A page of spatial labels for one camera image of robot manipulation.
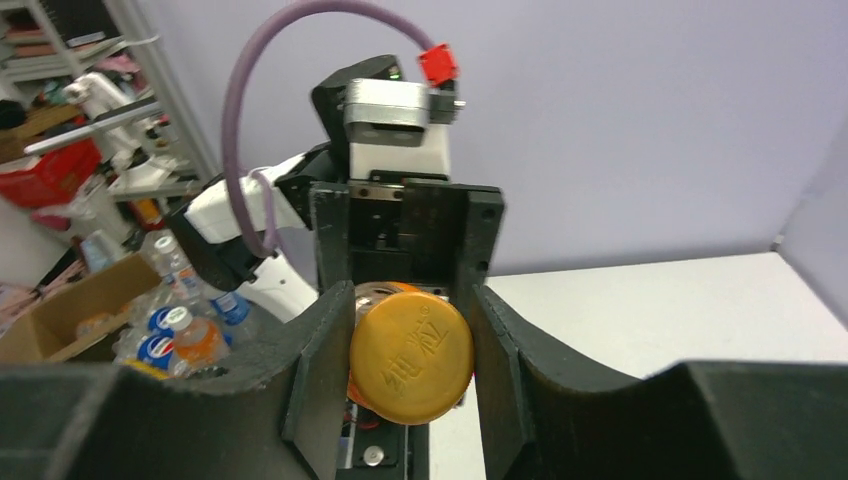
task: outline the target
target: bottle cap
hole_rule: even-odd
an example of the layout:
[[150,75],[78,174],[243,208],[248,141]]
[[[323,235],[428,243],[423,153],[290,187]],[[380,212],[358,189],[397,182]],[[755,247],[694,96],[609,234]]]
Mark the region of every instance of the bottle cap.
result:
[[177,242],[174,241],[174,237],[169,235],[156,240],[153,246],[159,253],[171,253],[177,249]]
[[187,308],[174,307],[170,312],[168,312],[168,315],[165,316],[165,323],[171,327],[171,330],[178,332],[191,325],[191,321],[193,319],[194,317],[191,316],[191,313]]
[[353,383],[371,410],[395,423],[421,425],[445,414],[462,398],[473,370],[468,324],[429,293],[390,295],[353,331]]
[[[383,299],[390,295],[400,292],[418,292],[418,288],[400,282],[366,282],[360,283],[354,290],[356,297],[356,324],[359,324],[361,319],[368,313],[374,305],[380,303]],[[359,394],[359,389],[353,383],[353,377],[348,379],[347,397],[357,404],[368,407],[368,402]]]

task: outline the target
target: water bottle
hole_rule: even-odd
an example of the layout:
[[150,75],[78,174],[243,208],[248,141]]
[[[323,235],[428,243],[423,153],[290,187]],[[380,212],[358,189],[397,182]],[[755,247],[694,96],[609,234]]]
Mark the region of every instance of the water bottle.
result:
[[152,321],[152,317],[163,307],[173,305],[175,301],[176,299],[171,288],[166,285],[160,285],[150,292],[137,297],[133,300],[130,310],[130,325],[155,332],[159,325]]
[[186,306],[194,315],[215,318],[215,311],[202,296],[205,283],[197,275],[173,235],[160,237],[153,243],[153,247],[154,268],[176,297],[172,300],[173,306]]
[[230,347],[215,322],[195,317],[185,307],[175,307],[165,320],[174,331],[174,349],[189,367],[198,369],[214,365],[230,354]]
[[189,372],[188,363],[174,352],[173,338],[151,333],[142,328],[121,332],[113,345],[116,364],[137,360],[167,372],[172,377],[182,377]]
[[251,315],[250,304],[236,292],[223,292],[211,285],[203,286],[203,295],[220,317],[218,324],[228,345],[239,346],[259,334],[259,322]]
[[200,298],[200,278],[194,267],[177,245],[177,240],[166,235],[153,244],[156,254],[153,258],[154,267],[166,285],[171,287],[174,295],[183,301]]

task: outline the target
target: red connector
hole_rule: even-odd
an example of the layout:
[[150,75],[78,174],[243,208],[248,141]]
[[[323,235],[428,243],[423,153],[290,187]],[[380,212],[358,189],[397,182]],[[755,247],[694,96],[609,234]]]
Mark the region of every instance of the red connector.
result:
[[418,55],[418,64],[431,87],[438,87],[459,76],[459,67],[447,43],[436,45]]

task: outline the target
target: clutter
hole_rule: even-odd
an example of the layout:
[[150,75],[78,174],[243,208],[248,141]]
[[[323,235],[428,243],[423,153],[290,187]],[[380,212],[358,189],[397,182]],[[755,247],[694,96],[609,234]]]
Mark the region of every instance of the clutter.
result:
[[100,163],[91,139],[56,149],[41,158],[28,157],[3,164],[6,156],[0,132],[0,194],[24,208],[68,203]]
[[103,268],[14,322],[0,337],[0,364],[113,362],[184,377],[258,335],[248,302],[203,282],[171,232],[149,233],[140,254],[122,259],[119,246],[109,252],[117,244],[104,247],[103,233],[95,234],[86,241],[107,260],[87,261]]
[[73,105],[34,108],[26,113],[26,121],[13,128],[0,130],[0,164],[23,158],[24,148],[43,140],[44,133],[80,116]]
[[11,16],[6,18],[6,21],[12,25],[6,30],[3,40],[9,45],[37,45],[44,43],[46,37],[44,32],[38,28],[35,20],[27,19],[24,21],[13,19]]
[[149,91],[147,79],[139,64],[126,52],[104,58],[94,65],[94,69],[106,75],[110,81],[133,98]]
[[70,242],[73,237],[86,238],[101,230],[118,243],[123,243],[132,231],[109,196],[101,175],[86,180],[70,202],[39,208],[30,213],[30,219],[65,242]]
[[138,222],[138,225],[147,232],[154,232],[165,228],[165,218],[159,211],[156,203],[149,198],[133,200],[128,203],[130,210]]
[[[127,328],[127,304],[159,285],[139,255],[55,293],[18,318],[0,337],[0,364],[64,361],[111,362],[112,344]],[[77,325],[100,314],[111,317],[77,339]]]
[[41,88],[41,93],[38,94],[37,101],[44,105],[65,105],[68,100],[62,90],[70,83],[67,79],[49,80]]
[[72,283],[81,280],[85,273],[85,265],[75,261],[46,285],[30,288],[0,284],[0,337],[18,318]]
[[92,315],[77,324],[77,340],[91,333],[95,328],[105,323],[111,318],[108,313],[98,313]]
[[0,100],[0,129],[9,130],[26,122],[26,109],[14,100]]

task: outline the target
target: shelf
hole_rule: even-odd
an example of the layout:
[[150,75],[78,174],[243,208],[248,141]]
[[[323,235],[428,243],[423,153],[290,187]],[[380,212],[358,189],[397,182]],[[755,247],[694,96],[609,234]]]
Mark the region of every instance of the shelf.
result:
[[[124,48],[126,48],[126,42],[118,41],[111,47],[108,47],[101,52],[94,53],[85,60],[80,60],[80,64],[84,70],[88,70],[101,59],[114,55]],[[42,65],[8,67],[3,69],[3,72],[6,78],[12,82],[28,82],[32,80],[42,80],[45,78],[66,77],[72,74],[71,67],[63,65],[61,60],[57,60],[55,63],[46,62]]]
[[150,85],[144,87],[140,92],[138,92],[135,96],[137,100],[144,100],[147,97],[153,96],[153,88]]
[[27,8],[24,0],[0,0],[0,11]]
[[203,190],[203,182],[199,180],[177,180],[171,176],[165,183],[157,187],[128,188],[121,191],[109,191],[112,200],[116,202],[129,202],[145,198],[170,198],[194,195]]
[[10,47],[18,47],[25,45],[41,45],[44,43],[50,43],[50,39],[47,38],[46,35],[27,35],[25,37],[18,38],[3,37],[2,42],[6,45],[9,45]]

